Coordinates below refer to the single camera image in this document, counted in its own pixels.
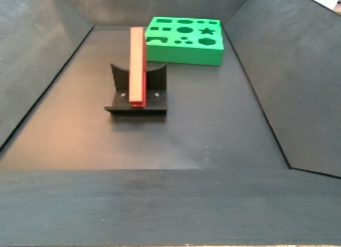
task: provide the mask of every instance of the star-shaped hole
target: star-shaped hole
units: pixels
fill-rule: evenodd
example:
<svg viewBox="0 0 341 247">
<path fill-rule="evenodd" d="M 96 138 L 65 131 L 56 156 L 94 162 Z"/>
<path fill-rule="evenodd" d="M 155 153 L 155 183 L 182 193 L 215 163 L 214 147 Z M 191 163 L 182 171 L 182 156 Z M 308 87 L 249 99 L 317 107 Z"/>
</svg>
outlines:
<svg viewBox="0 0 341 247">
<path fill-rule="evenodd" d="M 213 35 L 213 32 L 214 32 L 214 30 L 211 30 L 209 28 L 199 29 L 199 31 L 201 31 L 201 35 L 203 35 L 203 34 Z"/>
</svg>

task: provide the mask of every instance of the bin floor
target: bin floor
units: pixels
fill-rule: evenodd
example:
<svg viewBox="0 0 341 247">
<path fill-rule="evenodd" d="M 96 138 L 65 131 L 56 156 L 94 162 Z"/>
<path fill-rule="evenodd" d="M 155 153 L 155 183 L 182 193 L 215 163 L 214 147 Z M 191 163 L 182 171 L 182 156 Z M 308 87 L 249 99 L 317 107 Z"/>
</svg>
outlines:
<svg viewBox="0 0 341 247">
<path fill-rule="evenodd" d="M 166 117 L 115 118 L 104 111 L 111 63 L 130 64 L 130 28 L 95 29 L 3 150 L 0 169 L 286 168 L 223 42 L 221 67 L 168 64 Z"/>
</svg>

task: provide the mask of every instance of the red block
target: red block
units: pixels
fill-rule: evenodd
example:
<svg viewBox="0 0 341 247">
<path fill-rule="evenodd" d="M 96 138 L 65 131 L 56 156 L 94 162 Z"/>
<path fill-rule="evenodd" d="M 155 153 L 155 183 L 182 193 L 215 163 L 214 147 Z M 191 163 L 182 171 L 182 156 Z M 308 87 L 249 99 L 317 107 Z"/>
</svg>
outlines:
<svg viewBox="0 0 341 247">
<path fill-rule="evenodd" d="M 134 108 L 147 104 L 147 45 L 144 28 L 131 28 L 130 103 Z"/>
</svg>

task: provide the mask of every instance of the green foam block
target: green foam block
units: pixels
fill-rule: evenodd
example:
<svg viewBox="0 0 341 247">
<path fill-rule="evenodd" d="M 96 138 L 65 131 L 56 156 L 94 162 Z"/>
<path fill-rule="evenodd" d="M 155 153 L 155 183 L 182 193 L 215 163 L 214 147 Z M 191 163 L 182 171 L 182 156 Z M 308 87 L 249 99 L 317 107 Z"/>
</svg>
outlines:
<svg viewBox="0 0 341 247">
<path fill-rule="evenodd" d="M 147 60 L 219 66 L 219 20 L 154 17 L 146 30 Z"/>
</svg>

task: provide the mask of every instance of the black holder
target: black holder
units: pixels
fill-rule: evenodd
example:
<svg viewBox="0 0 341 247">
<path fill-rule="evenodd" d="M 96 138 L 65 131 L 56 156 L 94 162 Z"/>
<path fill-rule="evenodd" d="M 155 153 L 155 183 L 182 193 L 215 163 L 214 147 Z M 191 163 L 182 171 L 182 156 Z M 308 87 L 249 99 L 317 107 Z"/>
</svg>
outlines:
<svg viewBox="0 0 341 247">
<path fill-rule="evenodd" d="M 167 64 L 147 71 L 147 105 L 143 108 L 134 108 L 130 103 L 130 70 L 111 66 L 116 92 L 112 106 L 104 109 L 120 116 L 163 116 L 167 113 Z"/>
</svg>

